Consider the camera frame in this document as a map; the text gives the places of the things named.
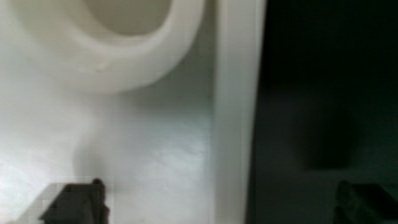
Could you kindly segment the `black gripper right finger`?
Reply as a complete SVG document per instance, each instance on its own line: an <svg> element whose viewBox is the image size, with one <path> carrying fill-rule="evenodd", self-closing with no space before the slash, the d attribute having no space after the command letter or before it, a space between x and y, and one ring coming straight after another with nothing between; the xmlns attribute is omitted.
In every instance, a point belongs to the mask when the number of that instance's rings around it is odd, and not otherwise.
<svg viewBox="0 0 398 224"><path fill-rule="evenodd" d="M333 224L398 224L398 184L340 182Z"/></svg>

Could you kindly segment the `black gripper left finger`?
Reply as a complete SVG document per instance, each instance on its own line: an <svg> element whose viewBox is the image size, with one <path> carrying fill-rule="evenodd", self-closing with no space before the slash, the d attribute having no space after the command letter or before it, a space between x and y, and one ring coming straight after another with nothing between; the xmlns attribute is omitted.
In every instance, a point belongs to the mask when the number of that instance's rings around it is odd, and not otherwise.
<svg viewBox="0 0 398 224"><path fill-rule="evenodd" d="M52 183L33 203L27 224L111 224L109 219L104 181Z"/></svg>

